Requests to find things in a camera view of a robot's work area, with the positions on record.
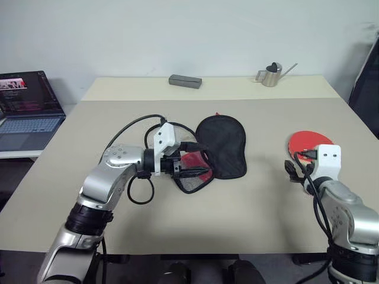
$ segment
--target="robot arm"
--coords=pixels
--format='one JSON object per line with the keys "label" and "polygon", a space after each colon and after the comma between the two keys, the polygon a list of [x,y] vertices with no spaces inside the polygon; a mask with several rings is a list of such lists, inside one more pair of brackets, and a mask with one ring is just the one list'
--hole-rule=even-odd
{"label": "robot arm", "polygon": [[83,282],[127,181],[143,167],[143,153],[142,148],[125,145],[112,146],[104,152],[100,164],[85,179],[76,204],[46,254],[38,283]]}
{"label": "robot arm", "polygon": [[[328,267],[332,283],[377,283],[379,256],[379,215],[365,206],[362,199],[338,181],[341,169],[341,148],[319,145],[311,153],[314,167],[310,177],[319,193],[321,203],[332,226],[332,241]],[[307,179],[294,176],[307,194],[313,195]]]}
{"label": "robot arm", "polygon": [[113,219],[112,211],[132,176],[150,172],[160,175],[161,171],[172,176],[199,176],[208,171],[202,167],[184,170],[174,167],[180,160],[179,150],[189,151],[190,146],[198,151],[201,146],[178,142],[169,123],[155,134],[154,145],[156,149],[123,144],[106,149],[100,163],[85,179],[76,204],[46,254],[37,283],[71,284],[85,280],[104,229]]}

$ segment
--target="black cable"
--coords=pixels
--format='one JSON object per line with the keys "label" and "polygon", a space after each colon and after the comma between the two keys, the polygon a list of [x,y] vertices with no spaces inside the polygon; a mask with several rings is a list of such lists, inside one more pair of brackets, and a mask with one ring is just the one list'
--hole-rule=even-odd
{"label": "black cable", "polygon": [[300,279],[298,282],[296,282],[296,284],[302,284],[302,283],[305,283],[305,282],[317,277],[318,275],[323,273],[325,271],[325,269],[327,269],[327,267],[329,266],[331,261],[332,261],[332,259],[328,259],[327,261],[325,261],[325,263],[323,264],[323,266],[319,270],[317,270],[316,272],[313,272],[311,275],[309,275],[307,277]]}
{"label": "black cable", "polygon": [[[333,239],[332,239],[332,230],[330,229],[329,222],[328,222],[328,220],[327,220],[327,216],[326,216],[326,213],[325,213],[324,206],[323,206],[322,203],[321,203],[320,196],[319,196],[319,194],[318,194],[318,192],[317,192],[317,190],[316,190],[316,187],[314,186],[314,183],[313,183],[313,181],[312,181],[312,178],[310,177],[308,171],[307,171],[306,168],[303,166],[303,164],[299,161],[299,159],[298,159],[298,154],[299,154],[299,152],[295,152],[295,153],[294,153],[295,161],[296,161],[296,163],[297,163],[298,166],[300,167],[301,171],[303,172],[304,176],[306,177],[306,179],[307,179],[308,182],[309,182],[309,185],[310,185],[310,187],[311,187],[311,189],[312,189],[312,192],[313,192],[313,196],[316,198],[317,204],[318,204],[318,206],[319,206],[319,208],[320,208],[320,211],[321,211],[322,217],[323,217],[323,219],[324,219],[324,224],[325,224],[326,232],[327,232],[327,233],[326,233],[326,236],[327,236],[329,242],[332,242],[332,241],[333,241]],[[315,215],[316,215],[316,217],[317,217],[317,215],[318,215],[317,210],[314,210],[314,213],[315,213]]]}
{"label": "black cable", "polygon": [[[172,124],[173,126],[181,127],[181,128],[183,128],[183,129],[187,130],[189,133],[191,133],[191,134],[196,138],[196,133],[195,133],[192,129],[190,129],[189,127],[187,127],[187,126],[185,126],[185,125],[183,125],[183,124],[177,123],[177,122],[169,122],[169,123]],[[144,139],[143,139],[143,141],[144,141],[144,146],[145,146],[146,149],[149,148],[149,145],[147,145],[147,137],[149,136],[150,132],[152,132],[154,129],[157,129],[157,128],[159,128],[159,127],[160,127],[160,124],[156,124],[156,125],[151,126],[151,127],[146,131],[146,133],[145,133],[145,135],[144,135]]]}
{"label": "black cable", "polygon": [[[308,180],[309,185],[310,185],[310,187],[312,189],[312,192],[313,192],[313,211],[314,211],[314,215],[316,216],[316,219],[317,219],[317,222],[320,225],[320,228],[326,234],[329,244],[333,243],[332,231],[331,231],[330,226],[329,226],[329,221],[327,220],[327,216],[326,216],[326,212],[325,212],[324,206],[321,203],[321,199],[320,199],[319,193],[317,192],[316,187],[314,186],[313,180],[310,177],[309,172],[303,166],[303,164],[299,161],[298,154],[299,154],[299,152],[295,152],[294,153],[294,159],[295,159],[296,163],[298,164],[298,166],[300,167],[301,171],[303,172],[304,176]],[[321,222],[321,218],[320,218],[319,210],[318,210],[317,206],[319,206],[319,208],[320,208],[320,211],[321,211],[321,214],[323,216],[324,224],[325,225]],[[302,283],[305,283],[305,282],[307,282],[307,281],[309,281],[309,280],[317,277],[318,275],[320,275],[321,273],[323,273],[325,271],[325,269],[327,269],[327,267],[329,266],[329,264],[331,263],[331,261],[332,261],[331,258],[328,259],[319,270],[317,270],[316,272],[312,273],[311,275],[309,275],[309,276],[307,276],[305,278],[302,278],[301,280],[299,280],[298,282],[296,282],[296,284],[302,284]]]}
{"label": "black cable", "polygon": [[102,246],[102,284],[107,282],[107,246],[105,245],[104,237],[101,240]]}
{"label": "black cable", "polygon": [[133,177],[130,179],[130,181],[129,181],[129,183],[128,183],[128,188],[127,188],[127,190],[126,190],[126,194],[128,194],[128,198],[129,198],[129,200],[132,201],[132,203],[134,203],[134,204],[138,204],[138,205],[148,204],[148,203],[149,203],[151,200],[153,200],[153,198],[154,198],[154,184],[153,184],[153,182],[152,182],[150,179],[147,179],[147,180],[150,182],[150,185],[152,186],[152,194],[151,194],[150,198],[149,198],[148,200],[146,200],[146,201],[142,201],[142,202],[140,202],[140,201],[136,201],[135,199],[133,199],[133,198],[131,197],[131,194],[130,194],[131,183],[136,179],[136,177],[137,177],[137,176],[133,176]]}
{"label": "black cable", "polygon": [[163,116],[163,115],[160,115],[160,114],[149,114],[149,115],[145,115],[143,117],[140,117],[140,118],[137,118],[136,120],[133,120],[131,123],[128,123],[127,125],[125,125],[112,139],[111,141],[109,141],[108,145],[105,147],[104,151],[102,152],[102,155],[104,154],[104,152],[106,151],[107,148],[111,147],[113,142],[115,142],[115,140],[118,138],[118,136],[120,136],[126,129],[128,129],[129,127],[131,127],[133,124],[141,121],[141,120],[145,120],[146,118],[152,118],[152,117],[159,117],[161,118],[162,120],[166,120],[166,118]]}
{"label": "black cable", "polygon": [[328,232],[324,226],[324,224],[321,222],[320,215],[319,215],[319,209],[317,207],[317,200],[316,197],[313,197],[313,211],[316,216],[317,223],[319,223],[321,229],[324,231],[324,233],[328,236]]}

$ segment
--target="beige table surface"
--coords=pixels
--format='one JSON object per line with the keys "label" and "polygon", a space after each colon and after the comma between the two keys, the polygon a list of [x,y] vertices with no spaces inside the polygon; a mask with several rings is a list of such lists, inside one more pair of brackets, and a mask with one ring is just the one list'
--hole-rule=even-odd
{"label": "beige table surface", "polygon": [[[0,214],[0,249],[46,251],[73,207],[83,180],[111,137],[131,120],[161,113],[195,129],[214,113],[237,118],[246,131],[246,176],[214,180],[186,195],[169,176],[154,177],[154,200],[124,194],[105,233],[108,252],[289,253],[325,251],[312,199],[284,170],[288,137],[323,133],[342,147],[340,180],[379,211],[378,140],[340,98],[238,101],[82,101],[53,137]],[[143,146],[156,120],[117,141]],[[134,192],[148,191],[146,181]]]}
{"label": "beige table surface", "polygon": [[285,76],[268,88],[253,77],[204,77],[199,89],[172,86],[168,78],[98,78],[83,101],[206,101],[339,98],[321,75]]}

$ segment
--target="white wall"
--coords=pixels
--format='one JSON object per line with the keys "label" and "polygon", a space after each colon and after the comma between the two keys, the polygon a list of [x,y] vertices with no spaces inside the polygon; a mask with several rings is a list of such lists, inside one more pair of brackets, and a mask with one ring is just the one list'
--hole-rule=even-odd
{"label": "white wall", "polygon": [[0,0],[0,72],[45,70],[69,104],[98,76],[298,62],[293,74],[323,74],[346,99],[378,30],[378,0]]}

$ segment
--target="mesh pocket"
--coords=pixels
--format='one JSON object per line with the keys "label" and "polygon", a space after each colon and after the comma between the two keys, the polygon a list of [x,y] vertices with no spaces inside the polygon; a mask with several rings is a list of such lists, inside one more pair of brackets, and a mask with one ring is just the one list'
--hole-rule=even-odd
{"label": "mesh pocket", "polygon": [[189,169],[191,167],[207,167],[209,171],[201,176],[181,177],[174,179],[181,191],[185,193],[194,193],[210,183],[213,180],[213,172],[210,166],[201,157],[200,152],[188,153],[181,157],[181,168]]}

